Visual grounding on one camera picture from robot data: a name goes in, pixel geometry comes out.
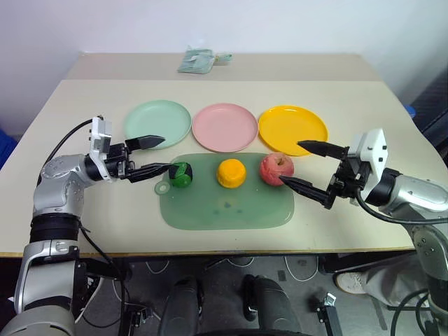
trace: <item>beige table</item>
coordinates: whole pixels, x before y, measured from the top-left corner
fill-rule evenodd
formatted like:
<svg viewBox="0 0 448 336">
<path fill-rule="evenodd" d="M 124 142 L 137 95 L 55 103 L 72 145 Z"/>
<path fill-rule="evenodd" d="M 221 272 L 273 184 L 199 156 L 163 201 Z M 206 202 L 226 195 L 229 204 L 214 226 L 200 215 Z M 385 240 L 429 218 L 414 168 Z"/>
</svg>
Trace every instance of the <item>beige table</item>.
<svg viewBox="0 0 448 336">
<path fill-rule="evenodd" d="M 21 256 L 29 238 L 32 195 L 43 161 L 79 122 L 102 114 L 113 123 L 113 143 L 123 141 L 123 120 L 136 105 L 170 99 L 193 115 L 216 102 L 240 104 L 259 116 L 279 104 L 317 113 L 330 142 L 348 146 L 354 134 L 383 127 L 387 166 L 448 184 L 448 171 L 406 110 L 356 55 L 235 55 L 230 66 L 205 76 L 176 73 L 181 55 L 85 55 L 31 124 L 0 172 L 2 256 Z M 87 153 L 88 127 L 59 154 Z M 256 139 L 245 152 L 268 153 Z M 184 153 L 206 153 L 189 134 L 164 150 L 136 153 L 138 165 L 168 162 Z M 297 175 L 326 188 L 338 161 L 318 156 L 293 159 Z M 85 192 L 82 221 L 105 252 L 119 255 L 207 253 L 315 253 L 411 249 L 399 225 L 367 215 L 347 199 L 331 211 L 295 195 L 290 222 L 264 230 L 184 231 L 168 226 L 159 211 L 153 180 L 100 183 Z M 80 238 L 81 251 L 92 248 Z"/>
</svg>

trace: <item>dark floor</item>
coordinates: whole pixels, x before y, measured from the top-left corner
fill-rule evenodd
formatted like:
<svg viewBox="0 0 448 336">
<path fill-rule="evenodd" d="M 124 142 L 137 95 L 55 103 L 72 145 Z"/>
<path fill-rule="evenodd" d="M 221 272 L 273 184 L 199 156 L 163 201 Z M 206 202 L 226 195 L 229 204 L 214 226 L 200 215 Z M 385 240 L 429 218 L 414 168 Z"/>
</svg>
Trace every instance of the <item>dark floor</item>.
<svg viewBox="0 0 448 336">
<path fill-rule="evenodd" d="M 236 260 L 244 264 L 248 259 Z M 210 259 L 174 259 L 171 260 L 165 272 L 159 275 L 151 274 L 144 262 L 131 264 L 133 276 L 127 282 L 127 288 L 133 300 L 145 305 L 152 305 L 158 314 L 163 313 L 165 300 L 170 288 L 186 275 L 201 279 L 204 284 L 205 302 L 199 331 L 222 330 L 226 328 L 257 328 L 258 323 L 248 322 L 242 315 L 242 299 L 239 289 L 245 274 L 264 275 L 275 281 L 287 292 L 295 310 L 302 331 L 316 336 L 325 336 L 324 325 L 319 323 L 316 313 L 310 311 L 313 297 L 322 298 L 327 291 L 336 295 L 336 307 L 344 336 L 358 335 L 389 335 L 389 326 L 393 312 L 386 306 L 366 295 L 350 295 L 338 290 L 330 275 L 318 273 L 312 280 L 301 283 L 292 278 L 286 269 L 283 257 L 258 257 L 249 267 L 235 267 L 228 262 L 222 262 L 211 269 L 205 266 Z M 160 269 L 165 262 L 151 262 L 154 270 Z M 288 257 L 291 271 L 299 279 L 307 278 L 316 266 L 316 257 Z M 85 311 L 85 316 L 91 322 L 107 324 L 118 317 L 120 303 L 113 294 L 111 280 L 105 280 L 97 297 Z M 118 325 L 97 329 L 86 324 L 84 320 L 76 325 L 78 335 L 114 335 Z M 135 335 L 156 335 L 158 320 L 150 318 L 146 324 L 135 330 Z M 420 335 L 413 311 L 405 311 L 400 316 L 397 334 L 406 336 Z"/>
</svg>

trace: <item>cutting board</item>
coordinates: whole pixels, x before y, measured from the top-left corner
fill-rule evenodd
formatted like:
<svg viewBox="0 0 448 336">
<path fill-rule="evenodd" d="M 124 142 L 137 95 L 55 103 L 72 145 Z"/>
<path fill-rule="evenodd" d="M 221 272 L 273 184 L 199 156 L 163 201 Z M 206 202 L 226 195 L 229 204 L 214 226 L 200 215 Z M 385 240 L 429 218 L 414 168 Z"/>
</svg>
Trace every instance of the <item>cutting board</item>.
<svg viewBox="0 0 448 336">
<path fill-rule="evenodd" d="M 293 191 L 267 185 L 258 173 L 262 153 L 186 154 L 173 162 L 188 162 L 193 180 L 187 188 L 165 188 L 160 212 L 168 225 L 182 230 L 229 230 L 274 228 L 287 223 L 294 212 Z M 222 187 L 216 179 L 219 164 L 238 159 L 247 177 L 235 189 Z M 168 173 L 162 182 L 167 186 Z"/>
</svg>

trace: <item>green toy ball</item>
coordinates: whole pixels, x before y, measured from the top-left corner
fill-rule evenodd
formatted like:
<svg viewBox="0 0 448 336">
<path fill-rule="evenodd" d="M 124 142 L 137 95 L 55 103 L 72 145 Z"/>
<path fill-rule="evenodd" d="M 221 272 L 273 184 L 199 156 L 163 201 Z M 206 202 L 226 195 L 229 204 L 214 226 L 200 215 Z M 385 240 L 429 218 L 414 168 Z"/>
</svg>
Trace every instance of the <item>green toy ball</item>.
<svg viewBox="0 0 448 336">
<path fill-rule="evenodd" d="M 187 162 L 174 163 L 168 169 L 169 180 L 174 187 L 185 188 L 193 180 L 193 170 Z"/>
</svg>

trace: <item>apple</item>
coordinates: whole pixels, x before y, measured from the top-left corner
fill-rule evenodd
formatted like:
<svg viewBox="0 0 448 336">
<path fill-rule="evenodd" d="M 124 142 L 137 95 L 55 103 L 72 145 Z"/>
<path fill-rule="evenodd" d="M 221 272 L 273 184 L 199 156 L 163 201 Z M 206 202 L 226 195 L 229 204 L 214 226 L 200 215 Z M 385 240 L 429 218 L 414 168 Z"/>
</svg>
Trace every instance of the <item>apple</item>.
<svg viewBox="0 0 448 336">
<path fill-rule="evenodd" d="M 293 161 L 283 153 L 266 155 L 261 161 L 260 176 L 264 182 L 271 186 L 281 186 L 283 184 L 279 176 L 292 176 L 293 174 Z"/>
</svg>

